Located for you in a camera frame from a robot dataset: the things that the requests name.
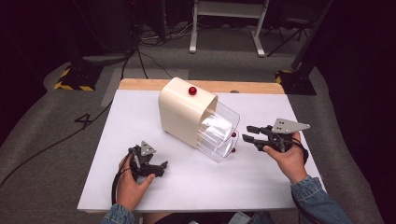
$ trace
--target yellow black hazard tape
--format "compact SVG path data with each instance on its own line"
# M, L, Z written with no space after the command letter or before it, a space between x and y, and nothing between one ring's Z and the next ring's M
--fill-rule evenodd
M94 91L96 82L103 67L94 67L90 70L78 70L69 64L61 74L54 89L69 91Z

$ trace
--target person's left hand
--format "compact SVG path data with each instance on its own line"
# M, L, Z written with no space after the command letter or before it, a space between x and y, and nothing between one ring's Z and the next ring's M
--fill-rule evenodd
M149 175L142 184L138 185L134 182L134 178L132 177L132 170L130 169L131 157L132 156L128 157L121 169L124 172L120 176L117 186L117 204L126 207L132 212L140 201L142 201L143 195L145 194L146 189L149 188L149 185L155 178L155 175Z

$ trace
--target dark background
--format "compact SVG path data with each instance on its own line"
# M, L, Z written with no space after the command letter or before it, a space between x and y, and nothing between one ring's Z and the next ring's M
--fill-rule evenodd
M108 3L105 0L77 1L86 15L84 21L73 1L57 1L71 24L77 48L84 56L103 53L86 22L99 36L125 32L125 27L130 25L126 22L111 26L108 33L101 31L106 27L98 25L97 16L94 16L97 10L92 13L94 2ZM161 12L161 1L148 2L156 6L152 13ZM168 25L191 19L192 1L168 0L165 3ZM141 10L149 11L150 8L142 6ZM124 14L114 12L109 17L113 15ZM148 23L160 33L158 21L151 14L148 18ZM304 57L304 63L313 63L326 79L346 145L369 181L387 223L396 221L392 214L396 210L393 191L396 152L392 144L393 127L396 127L393 117L396 114L395 18L390 1L334 1ZM45 76L69 61L52 26L42 1L1 3L0 144L29 107L46 93ZM126 41L119 43L121 48L128 46Z

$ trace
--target black cable on floor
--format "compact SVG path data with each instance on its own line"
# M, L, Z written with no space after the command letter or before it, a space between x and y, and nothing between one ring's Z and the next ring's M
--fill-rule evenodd
M146 57L148 57L148 58L150 58L152 61L154 61L155 62L155 60L154 60L154 58L153 57L151 57L151 56L148 56L148 55L146 55L146 54L144 54L144 53L141 53L143 56L146 56ZM166 71L166 69L164 69L160 64L158 64L157 62L155 62L158 66L160 66L161 67L161 69L163 70L163 71L165 71L165 73L170 77L170 78L174 78L174 77L172 77L169 73L168 73L168 71Z
M137 47L137 54L139 55L140 64L142 65L143 73L145 74L146 79L149 79L148 75L146 74L145 65L142 62L142 56L140 55L139 47Z
M131 58L132 54L129 55L129 57L125 60L123 66L122 66L122 70L121 70L121 79L123 79L123 74L124 74L124 70L125 70L125 66L128 63L128 60ZM102 110L102 112L99 113L98 116L96 116L96 118L94 118L93 120L91 120L91 122L87 122L84 124L83 127L81 127L80 129L78 129L77 131L67 135L65 138L49 145L48 147L45 147L43 149L41 149L40 151L38 151L36 154L34 154L33 156L29 157L28 159L24 160L23 162L21 162L17 167L15 167L1 182L0 184L0 188L3 187L3 185L6 184L7 180L15 173L17 172L24 164L26 164L27 162L31 161L32 159L34 159L35 157L37 157L38 155L42 154L43 152L49 150L52 147L55 147L59 144L61 144L62 142L66 141L67 139L73 137L74 135L80 133L81 131L83 131L84 129L86 129L88 126L90 126L91 124L93 124L95 121L97 121L112 105L113 100L111 100L111 102L105 107L104 110Z

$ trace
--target metal stand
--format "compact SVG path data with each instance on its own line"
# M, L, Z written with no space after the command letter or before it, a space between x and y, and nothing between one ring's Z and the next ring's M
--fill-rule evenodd
M260 57L264 57L264 50L259 39L262 22L268 8L268 0L264 4L239 4L239 3L222 3L222 2L206 2L195 0L194 16L192 25L192 34L190 42L190 53L196 52L197 43L197 22L198 15L206 16L223 16L223 17L239 17L259 19L256 31L252 31L254 44Z

